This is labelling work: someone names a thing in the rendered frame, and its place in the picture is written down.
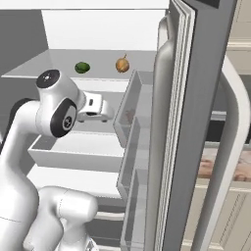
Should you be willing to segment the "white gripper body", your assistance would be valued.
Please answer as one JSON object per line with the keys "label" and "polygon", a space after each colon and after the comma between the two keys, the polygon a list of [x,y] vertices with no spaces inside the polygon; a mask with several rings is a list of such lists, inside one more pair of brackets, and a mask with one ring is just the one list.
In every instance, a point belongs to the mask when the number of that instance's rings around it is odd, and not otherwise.
{"label": "white gripper body", "polygon": [[103,121],[111,120],[115,115],[114,109],[109,105],[106,100],[101,102],[101,108],[95,111],[87,111],[86,108],[81,109],[76,119],[84,121]]}

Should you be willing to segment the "white fridge drawer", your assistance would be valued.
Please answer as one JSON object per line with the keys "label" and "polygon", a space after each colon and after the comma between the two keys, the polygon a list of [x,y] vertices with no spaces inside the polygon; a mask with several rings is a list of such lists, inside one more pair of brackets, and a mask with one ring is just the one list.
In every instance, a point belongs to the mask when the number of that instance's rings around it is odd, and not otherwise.
{"label": "white fridge drawer", "polygon": [[118,173],[125,149],[113,133],[70,132],[62,138],[38,136],[28,148],[37,166]]}

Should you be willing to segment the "green avocado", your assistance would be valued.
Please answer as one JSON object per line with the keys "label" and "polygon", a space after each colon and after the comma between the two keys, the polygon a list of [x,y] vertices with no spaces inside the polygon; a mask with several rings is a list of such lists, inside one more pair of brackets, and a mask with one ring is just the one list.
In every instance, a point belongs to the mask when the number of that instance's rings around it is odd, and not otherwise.
{"label": "green avocado", "polygon": [[90,66],[87,63],[79,62],[75,65],[75,71],[79,74],[85,74],[90,70]]}

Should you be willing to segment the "grey fridge shelf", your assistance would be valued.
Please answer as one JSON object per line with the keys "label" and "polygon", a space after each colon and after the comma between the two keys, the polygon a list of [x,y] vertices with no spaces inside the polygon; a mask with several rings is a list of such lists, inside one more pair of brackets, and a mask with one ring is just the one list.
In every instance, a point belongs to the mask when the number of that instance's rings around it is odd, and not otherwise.
{"label": "grey fridge shelf", "polygon": [[48,49],[3,77],[37,78],[60,70],[71,78],[129,79],[133,70],[153,71],[155,51]]}

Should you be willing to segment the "brown onion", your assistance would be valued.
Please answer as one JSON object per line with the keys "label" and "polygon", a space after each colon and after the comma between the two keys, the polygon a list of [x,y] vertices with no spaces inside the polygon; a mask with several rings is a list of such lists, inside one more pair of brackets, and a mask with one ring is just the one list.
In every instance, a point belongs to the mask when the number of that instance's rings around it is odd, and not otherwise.
{"label": "brown onion", "polygon": [[125,73],[129,70],[129,61],[126,56],[118,59],[116,62],[116,69],[119,73]]}

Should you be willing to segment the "grey fridge door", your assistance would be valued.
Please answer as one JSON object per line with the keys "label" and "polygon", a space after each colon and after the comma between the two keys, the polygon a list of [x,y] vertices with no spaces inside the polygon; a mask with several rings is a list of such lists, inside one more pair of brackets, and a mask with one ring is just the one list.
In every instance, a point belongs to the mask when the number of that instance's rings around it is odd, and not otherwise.
{"label": "grey fridge door", "polygon": [[[183,0],[195,11],[187,81],[178,130],[170,204],[161,251],[180,251],[200,158],[237,0]],[[144,251],[154,251],[160,209],[164,147],[167,143],[170,86],[153,86],[151,150],[148,171]]]}

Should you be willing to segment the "clear door bin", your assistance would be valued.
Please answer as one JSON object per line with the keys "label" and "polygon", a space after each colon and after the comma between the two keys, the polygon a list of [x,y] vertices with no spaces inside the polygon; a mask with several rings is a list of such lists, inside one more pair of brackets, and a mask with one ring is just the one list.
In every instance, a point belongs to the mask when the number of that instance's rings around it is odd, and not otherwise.
{"label": "clear door bin", "polygon": [[118,140],[123,148],[126,147],[130,126],[134,118],[140,93],[152,86],[153,73],[134,70],[125,90],[122,103],[113,123]]}
{"label": "clear door bin", "polygon": [[148,159],[150,139],[150,119],[136,116],[133,119],[125,153],[117,181],[121,198],[126,201],[134,168],[141,166],[141,161]]}
{"label": "clear door bin", "polygon": [[147,171],[132,173],[121,235],[122,251],[144,251]]}

